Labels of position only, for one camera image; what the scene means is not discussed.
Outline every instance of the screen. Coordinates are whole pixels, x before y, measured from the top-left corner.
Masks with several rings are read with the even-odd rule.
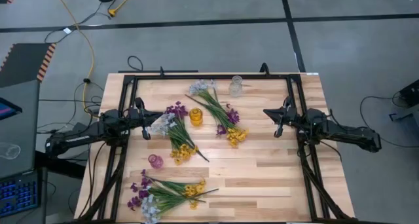
[[[21,113],[22,109],[6,101],[3,98],[0,98],[0,120],[11,117],[17,113]]]

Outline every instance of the flower bouquet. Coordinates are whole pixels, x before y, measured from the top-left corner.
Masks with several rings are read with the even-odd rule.
[[[185,127],[185,116],[188,112],[181,102],[166,108],[161,119],[163,123],[153,125],[153,132],[161,133],[163,136],[169,135],[172,144],[172,152],[170,156],[174,158],[177,165],[188,161],[192,155],[199,154],[203,159],[209,160],[199,151],[194,144]]]
[[[214,88],[214,96],[213,97],[210,92],[208,91],[208,87]],[[205,100],[205,103],[199,102],[194,98],[186,95],[191,100],[199,103],[201,106],[205,107],[211,115],[214,117],[217,125],[217,135],[226,134],[227,139],[230,140],[230,145],[233,148],[238,147],[239,141],[244,141],[248,130],[243,130],[238,127],[236,124],[239,122],[240,118],[238,116],[238,112],[235,111],[233,108],[230,108],[230,104],[226,104],[227,110],[221,107],[221,104],[218,102],[217,99],[217,91],[215,90],[214,82],[211,81],[211,85],[205,83],[204,80],[197,81],[196,83],[192,84],[189,87],[189,93],[191,95],[196,95],[201,97]]]
[[[134,207],[141,207],[141,212],[147,220],[146,224],[159,222],[165,212],[186,201],[189,202],[190,208],[195,210],[199,202],[205,202],[199,200],[199,197],[218,190],[204,192],[205,180],[200,183],[179,183],[149,177],[145,175],[145,170],[141,174],[141,187],[137,187],[136,183],[131,185],[131,190],[138,195],[132,197],[127,205],[133,211]]]

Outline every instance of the glass jar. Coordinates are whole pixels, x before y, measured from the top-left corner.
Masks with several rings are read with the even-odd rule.
[[[153,167],[154,169],[159,169],[163,167],[163,159],[158,155],[150,155],[149,162],[151,164],[151,167]]]
[[[12,143],[0,142],[0,158],[15,159],[20,154],[20,146]]]
[[[241,76],[234,76],[232,78],[232,82],[230,83],[230,87],[228,90],[230,91],[230,96],[238,97],[242,95],[243,86],[242,86],[242,77]]]
[[[189,112],[189,117],[191,118],[191,123],[194,126],[201,126],[202,125],[202,110],[199,108],[193,108]]]

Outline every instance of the yellow glass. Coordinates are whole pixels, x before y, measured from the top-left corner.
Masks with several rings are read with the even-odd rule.
[[[189,117],[191,118],[191,123],[194,126],[201,126],[202,125],[202,110],[199,108],[193,108],[189,112]]]

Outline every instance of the gray floor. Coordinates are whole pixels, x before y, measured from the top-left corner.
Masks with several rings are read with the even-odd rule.
[[[65,0],[78,20],[93,12],[97,0]],[[295,17],[402,14],[419,12],[419,0],[289,0]],[[127,24],[237,18],[283,18],[281,0],[131,0],[108,20],[97,16],[88,24]],[[15,0],[0,5],[0,28],[70,25],[58,0]],[[362,125],[359,103],[365,96],[390,97],[419,78],[417,55],[419,20],[366,20],[295,24],[308,72],[318,72],[328,106],[342,124]],[[287,25],[240,24],[172,28],[106,29],[85,31],[96,53],[92,80],[104,86],[108,73],[128,69],[126,58],[137,55],[145,69],[198,69],[200,71],[255,71],[266,62],[271,71],[298,71]],[[42,43],[46,33],[1,33],[0,56],[13,43]],[[61,42],[54,53],[41,98],[73,97],[90,67],[90,54],[78,33]],[[92,87],[89,96],[101,95]],[[369,100],[367,122],[386,139],[419,145],[419,130],[409,120],[394,123],[391,102]],[[40,102],[39,125],[65,122],[72,103]],[[73,122],[88,122],[78,105]],[[37,138],[43,151],[44,136]],[[383,143],[377,154],[352,145],[340,145],[355,214],[367,221],[417,223],[419,209],[419,149]],[[70,151],[66,156],[83,152]],[[50,174],[58,186],[48,203],[48,222],[71,217],[67,198],[80,187],[74,179]],[[77,193],[72,198],[74,207]]]

